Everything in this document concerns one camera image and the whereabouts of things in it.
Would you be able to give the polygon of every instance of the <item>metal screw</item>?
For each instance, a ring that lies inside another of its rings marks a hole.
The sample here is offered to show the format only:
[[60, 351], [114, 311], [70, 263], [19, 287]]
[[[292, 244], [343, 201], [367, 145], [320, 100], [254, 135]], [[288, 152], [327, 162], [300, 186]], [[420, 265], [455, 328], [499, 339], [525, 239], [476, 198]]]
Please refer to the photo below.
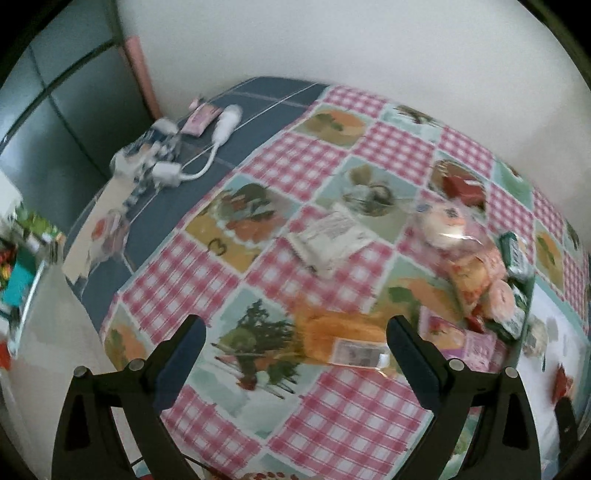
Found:
[[137, 372], [142, 370], [144, 367], [144, 360], [141, 358], [136, 358], [127, 364], [127, 368], [129, 368], [132, 372]]
[[461, 372], [462, 370], [464, 370], [464, 362], [462, 362], [458, 358], [452, 358], [449, 361], [449, 368], [455, 370], [456, 372]]
[[82, 378], [86, 375], [88, 369], [84, 365], [80, 365], [74, 369], [74, 376], [76, 378]]
[[511, 377], [511, 378], [517, 378], [519, 376], [519, 373], [513, 367], [505, 368], [505, 373], [507, 374], [507, 377]]

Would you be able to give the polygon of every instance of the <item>pink package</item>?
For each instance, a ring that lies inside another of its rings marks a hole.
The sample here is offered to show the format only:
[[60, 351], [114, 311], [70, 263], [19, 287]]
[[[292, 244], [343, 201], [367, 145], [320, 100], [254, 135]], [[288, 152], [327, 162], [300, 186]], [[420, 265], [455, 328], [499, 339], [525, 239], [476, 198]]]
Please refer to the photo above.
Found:
[[495, 353], [494, 333], [476, 333], [461, 329], [421, 307], [418, 332], [423, 340], [433, 343], [446, 358], [459, 358], [477, 372], [488, 372]]
[[222, 113], [222, 109], [211, 103], [203, 103], [191, 114], [181, 133], [201, 137], [207, 126]]

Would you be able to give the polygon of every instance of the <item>food item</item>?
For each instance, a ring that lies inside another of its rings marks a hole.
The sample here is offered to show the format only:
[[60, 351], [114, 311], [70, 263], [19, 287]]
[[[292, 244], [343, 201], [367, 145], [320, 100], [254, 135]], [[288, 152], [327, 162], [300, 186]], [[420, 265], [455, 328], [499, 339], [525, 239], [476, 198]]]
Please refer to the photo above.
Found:
[[465, 316], [470, 316], [481, 295], [491, 284], [506, 276], [498, 248], [492, 246], [448, 264], [448, 274], [456, 287]]
[[515, 298], [507, 282], [495, 280], [482, 299], [482, 311], [486, 318], [503, 323], [515, 313]]
[[523, 343], [525, 356], [542, 358], [548, 347], [548, 330], [545, 323], [535, 315], [531, 315], [528, 331]]
[[343, 313], [300, 304], [293, 311], [307, 360], [361, 368], [385, 368], [390, 350], [378, 316]]
[[423, 203], [417, 205], [419, 226], [425, 241], [441, 249], [458, 245], [466, 234], [466, 218], [462, 211], [450, 202]]
[[443, 192], [449, 199], [458, 198], [467, 207], [482, 207], [485, 204], [485, 190], [482, 183], [459, 175], [444, 176]]
[[526, 296], [515, 284], [511, 284], [510, 288], [515, 305], [513, 314], [511, 317], [501, 322], [493, 318], [495, 323], [488, 324], [490, 329], [495, 331], [499, 338], [505, 343], [511, 343], [521, 338], [521, 332], [523, 331], [523, 325], [525, 322], [525, 311], [527, 310]]
[[422, 339], [433, 343], [445, 358], [459, 358], [471, 370], [488, 372], [495, 352], [494, 333], [463, 330], [426, 307], [421, 307], [418, 328]]
[[187, 122], [183, 125], [181, 133], [201, 137], [207, 126], [213, 122], [220, 114], [222, 109], [211, 103], [203, 103], [191, 114]]
[[554, 389], [552, 390], [552, 403], [558, 402], [562, 397], [570, 395], [573, 388], [573, 377], [568, 377], [564, 372], [564, 366], [560, 364], [556, 371], [556, 380], [554, 381]]
[[533, 267], [527, 260], [527, 249], [524, 241], [513, 232], [503, 233], [499, 237], [503, 262], [507, 275], [519, 281], [526, 281], [533, 273]]

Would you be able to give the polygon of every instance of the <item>cabinet door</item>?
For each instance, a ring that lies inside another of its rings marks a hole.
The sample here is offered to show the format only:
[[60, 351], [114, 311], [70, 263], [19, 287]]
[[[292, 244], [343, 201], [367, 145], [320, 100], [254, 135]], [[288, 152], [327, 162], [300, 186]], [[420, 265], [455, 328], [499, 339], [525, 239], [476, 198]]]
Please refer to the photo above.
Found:
[[74, 0], [31, 42], [46, 84], [113, 37], [105, 0]]
[[45, 100], [0, 155], [0, 169], [28, 207], [63, 232], [106, 181]]
[[116, 47], [74, 72], [51, 96], [107, 176], [113, 154], [136, 140], [151, 123], [131, 69]]
[[42, 90], [29, 50], [25, 50], [0, 89], [0, 139]]

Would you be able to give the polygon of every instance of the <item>label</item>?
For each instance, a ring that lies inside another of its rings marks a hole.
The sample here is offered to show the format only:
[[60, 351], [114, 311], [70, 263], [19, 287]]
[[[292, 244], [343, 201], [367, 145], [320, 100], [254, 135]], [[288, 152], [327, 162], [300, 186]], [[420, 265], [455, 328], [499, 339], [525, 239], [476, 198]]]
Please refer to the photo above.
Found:
[[347, 367], [382, 369], [390, 364], [390, 348], [386, 343], [337, 338], [330, 363]]

